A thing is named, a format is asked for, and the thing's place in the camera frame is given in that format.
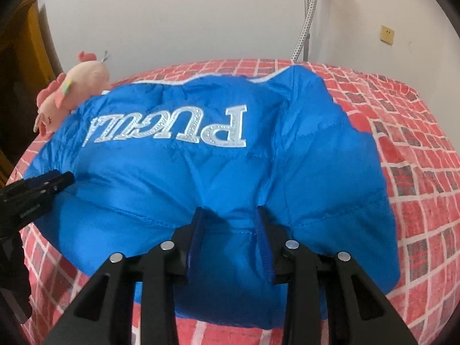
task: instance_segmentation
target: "chicken plush toy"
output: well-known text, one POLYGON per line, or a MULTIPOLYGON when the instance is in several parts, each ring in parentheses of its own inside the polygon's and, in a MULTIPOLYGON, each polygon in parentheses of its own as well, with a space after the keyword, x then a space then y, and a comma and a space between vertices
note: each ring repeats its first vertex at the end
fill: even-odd
POLYGON ((59 74, 38 94, 34 132, 39 131, 41 136, 56 132, 64 119, 80 104, 93 96, 100 96, 103 91, 111 90, 109 70, 104 63, 106 59, 107 55, 99 62, 95 54, 80 52, 80 63, 67 74, 59 74))

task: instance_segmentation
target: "bed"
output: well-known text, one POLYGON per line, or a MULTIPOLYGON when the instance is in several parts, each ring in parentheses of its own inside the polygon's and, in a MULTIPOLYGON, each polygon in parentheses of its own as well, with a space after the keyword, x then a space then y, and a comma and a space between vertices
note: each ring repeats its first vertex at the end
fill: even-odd
MULTIPOLYGON (((199 73, 261 77, 291 65, 281 60, 221 60, 171 66, 126 78, 184 80, 199 73)), ((401 279, 388 298, 420 344, 429 344, 460 301, 460 160, 417 92, 381 75, 304 63, 321 76, 353 126, 372 133, 396 216, 401 279)), ((22 178, 46 138, 26 150, 9 182, 22 178)), ((77 271, 33 226, 22 230, 32 286, 33 315, 24 325, 40 344, 88 277, 77 271)), ((133 315, 133 344, 139 344, 140 307, 133 315)), ((177 319, 185 345, 281 343, 281 330, 220 327, 177 319)), ((323 330, 323 343, 327 331, 323 330)))

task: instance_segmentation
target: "blue puffer jacket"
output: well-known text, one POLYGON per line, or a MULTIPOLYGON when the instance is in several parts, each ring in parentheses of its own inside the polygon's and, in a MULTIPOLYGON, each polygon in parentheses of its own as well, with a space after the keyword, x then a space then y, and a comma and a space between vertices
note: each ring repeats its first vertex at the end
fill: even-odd
POLYGON ((195 278, 175 289, 182 317, 282 326, 286 287, 264 275, 258 205, 314 252, 350 252, 384 292, 399 279, 373 138, 300 66, 262 79, 118 87, 70 115, 27 177, 52 169, 72 171, 76 182, 36 225, 89 275, 111 253, 145 253, 197 206, 207 209, 195 278))

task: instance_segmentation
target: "pink stuffed animal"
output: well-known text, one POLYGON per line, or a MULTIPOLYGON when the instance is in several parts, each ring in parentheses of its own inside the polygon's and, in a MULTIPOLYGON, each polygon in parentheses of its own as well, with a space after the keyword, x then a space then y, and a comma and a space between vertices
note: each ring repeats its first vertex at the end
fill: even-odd
POLYGON ((97 61, 95 54, 80 52, 78 60, 79 64, 67 74, 59 74, 37 96, 34 132, 40 131, 41 136, 56 132, 64 119, 92 96, 112 89, 109 70, 103 62, 97 61))

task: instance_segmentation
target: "plush toy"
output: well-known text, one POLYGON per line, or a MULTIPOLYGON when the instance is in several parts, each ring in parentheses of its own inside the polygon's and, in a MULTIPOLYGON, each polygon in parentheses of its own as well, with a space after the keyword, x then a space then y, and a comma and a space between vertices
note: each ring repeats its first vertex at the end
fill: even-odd
POLYGON ((56 132, 64 119, 80 104, 112 89, 109 70, 104 63, 106 59, 107 55, 99 62, 95 54, 80 52, 80 63, 67 74, 59 74, 38 94, 34 132, 39 131, 41 136, 56 132))

